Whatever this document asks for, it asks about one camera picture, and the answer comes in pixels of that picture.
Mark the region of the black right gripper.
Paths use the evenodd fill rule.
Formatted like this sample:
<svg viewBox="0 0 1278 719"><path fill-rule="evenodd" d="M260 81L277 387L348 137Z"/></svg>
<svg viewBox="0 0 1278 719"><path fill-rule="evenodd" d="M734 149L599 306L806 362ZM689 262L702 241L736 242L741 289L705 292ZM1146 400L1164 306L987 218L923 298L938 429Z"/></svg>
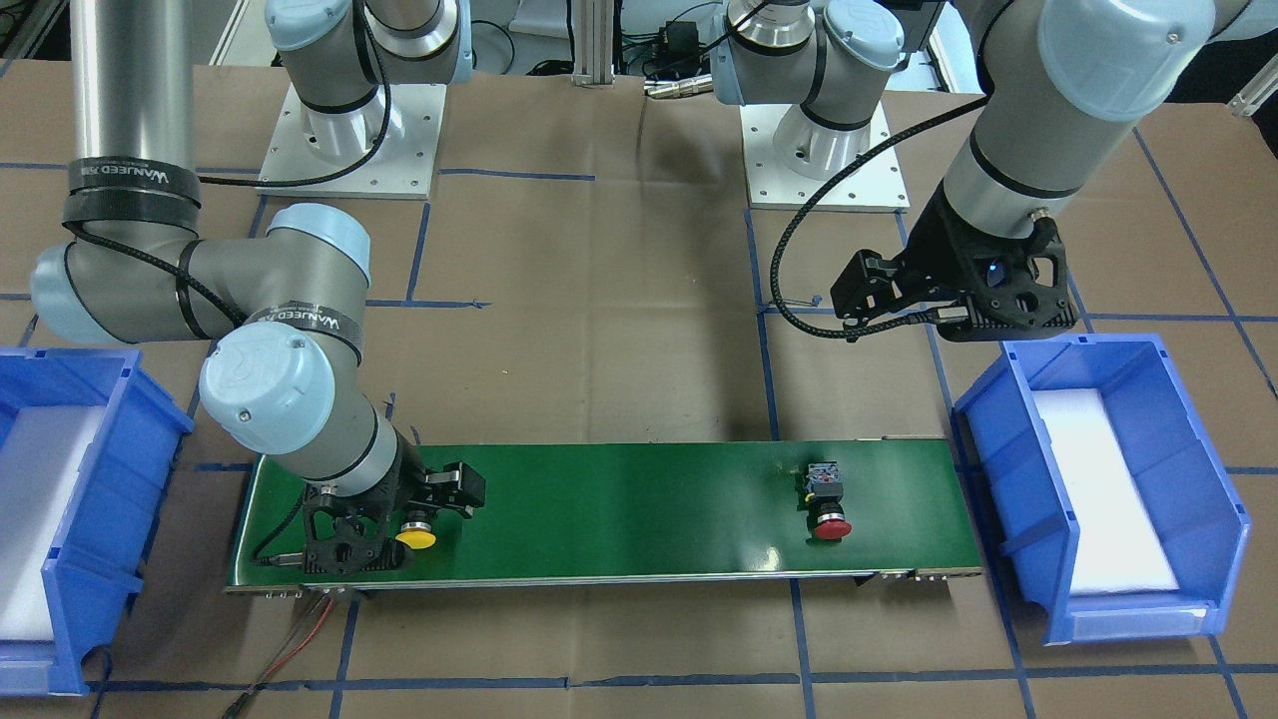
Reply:
<svg viewBox="0 0 1278 719"><path fill-rule="evenodd" d="M395 536L406 510L452 510L470 518L482 506L484 478L478 470L465 461L429 469L399 435L395 458L374 487L349 497L320 492L303 502L302 570L348 576L401 568L410 549Z"/></svg>

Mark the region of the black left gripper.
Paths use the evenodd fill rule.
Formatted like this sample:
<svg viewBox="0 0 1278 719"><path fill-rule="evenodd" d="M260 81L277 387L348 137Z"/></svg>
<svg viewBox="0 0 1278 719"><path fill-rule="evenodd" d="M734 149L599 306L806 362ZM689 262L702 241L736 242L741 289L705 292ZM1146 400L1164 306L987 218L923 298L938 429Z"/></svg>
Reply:
<svg viewBox="0 0 1278 719"><path fill-rule="evenodd" d="M1044 215L1028 238L1010 240L973 227L935 190L907 248L889 261L854 254L831 300L841 319L860 324L919 301L956 301L964 318L941 327L950 342L1045 340L1077 322L1065 272L1056 218Z"/></svg>

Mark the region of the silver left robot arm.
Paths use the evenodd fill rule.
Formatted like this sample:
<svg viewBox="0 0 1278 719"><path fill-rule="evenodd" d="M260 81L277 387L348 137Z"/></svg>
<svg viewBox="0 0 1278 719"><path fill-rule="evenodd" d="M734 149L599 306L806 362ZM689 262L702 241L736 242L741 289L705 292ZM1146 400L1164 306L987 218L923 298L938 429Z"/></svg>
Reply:
<svg viewBox="0 0 1278 719"><path fill-rule="evenodd" d="M771 261L780 315L822 340L937 324L955 344L1045 340L1076 323L1056 215L1208 43L1275 28L1273 1L958 1L982 100L872 140L868 126L904 60L881 3L725 1L711 55L726 103L783 103L795 163L820 186ZM795 315L780 266L799 223L882 151L964 114L967 140L895 258L854 254L829 290L838 331Z"/></svg>

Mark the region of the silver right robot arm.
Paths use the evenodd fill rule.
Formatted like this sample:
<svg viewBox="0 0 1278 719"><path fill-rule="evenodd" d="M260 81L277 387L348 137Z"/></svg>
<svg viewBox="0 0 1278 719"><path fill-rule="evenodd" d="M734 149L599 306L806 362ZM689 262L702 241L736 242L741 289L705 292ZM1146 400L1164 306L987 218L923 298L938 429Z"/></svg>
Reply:
<svg viewBox="0 0 1278 719"><path fill-rule="evenodd" d="M484 478L435 470L357 388L371 239L343 209L280 211L259 240L202 240L187 1L74 1L77 151L63 227L40 255L36 312L81 345L211 340L206 411L305 481L300 564L396 570L470 517Z"/></svg>

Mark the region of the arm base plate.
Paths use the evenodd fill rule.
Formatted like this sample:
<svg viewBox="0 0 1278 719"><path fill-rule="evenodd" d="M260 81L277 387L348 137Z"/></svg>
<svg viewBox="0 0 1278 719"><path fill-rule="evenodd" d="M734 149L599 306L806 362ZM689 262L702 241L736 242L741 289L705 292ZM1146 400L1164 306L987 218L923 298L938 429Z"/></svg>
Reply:
<svg viewBox="0 0 1278 719"><path fill-rule="evenodd" d="M744 167L753 209L799 209L823 183L891 135L878 105L872 123L854 132L817 126L797 105L740 109ZM817 208L854 213L895 213L911 206L895 149L846 178Z"/></svg>
<svg viewBox="0 0 1278 719"><path fill-rule="evenodd" d="M392 86L364 109L325 114L289 88L259 172L259 192L312 199L427 201L446 86Z"/></svg>

